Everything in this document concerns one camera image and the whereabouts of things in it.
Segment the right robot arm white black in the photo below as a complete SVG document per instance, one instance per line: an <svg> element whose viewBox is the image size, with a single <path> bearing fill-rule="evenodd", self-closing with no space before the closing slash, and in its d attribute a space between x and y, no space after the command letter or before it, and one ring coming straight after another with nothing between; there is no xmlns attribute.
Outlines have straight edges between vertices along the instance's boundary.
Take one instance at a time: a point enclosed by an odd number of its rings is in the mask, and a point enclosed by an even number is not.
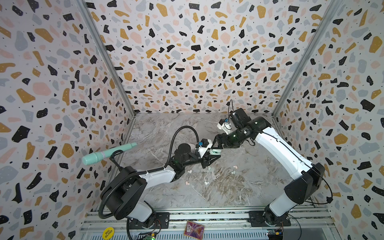
<svg viewBox="0 0 384 240"><path fill-rule="evenodd" d="M262 214L262 223L268 226L280 224L292 208L305 203L319 189L325 168L300 156L263 117L230 118L234 120L233 124L228 119L221 119L217 125L224 131L214 139L217 150L235 149L245 141L254 141L268 150L292 179L283 193L265 207Z"/></svg>

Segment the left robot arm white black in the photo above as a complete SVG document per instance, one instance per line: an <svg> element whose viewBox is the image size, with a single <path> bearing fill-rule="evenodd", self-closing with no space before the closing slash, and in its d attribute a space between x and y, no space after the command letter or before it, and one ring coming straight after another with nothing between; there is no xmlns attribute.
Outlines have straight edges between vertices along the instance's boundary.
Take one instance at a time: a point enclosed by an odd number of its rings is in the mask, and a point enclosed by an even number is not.
<svg viewBox="0 0 384 240"><path fill-rule="evenodd" d="M132 167L120 168L120 173L101 194L99 217L116 220L135 219L149 228L156 221L156 211L147 203L141 202L143 192L157 185L172 183L181 178L187 166L200 164L206 168L221 157L220 149L211 149L212 144L203 141L196 149L189 144L181 144L164 167L147 171L136 171Z"/></svg>

